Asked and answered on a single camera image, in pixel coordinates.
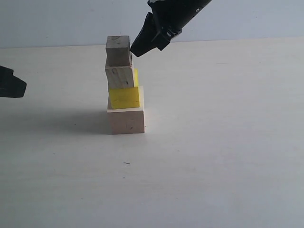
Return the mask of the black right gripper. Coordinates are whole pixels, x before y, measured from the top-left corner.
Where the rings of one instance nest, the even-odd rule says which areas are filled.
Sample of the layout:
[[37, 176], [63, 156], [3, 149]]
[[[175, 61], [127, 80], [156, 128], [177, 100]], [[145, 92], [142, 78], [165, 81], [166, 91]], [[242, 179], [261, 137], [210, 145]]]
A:
[[162, 51], [170, 44], [170, 40], [161, 30], [170, 29], [179, 33], [209, 3], [210, 0], [149, 0], [152, 13], [147, 13], [130, 51], [136, 57], [155, 48]]

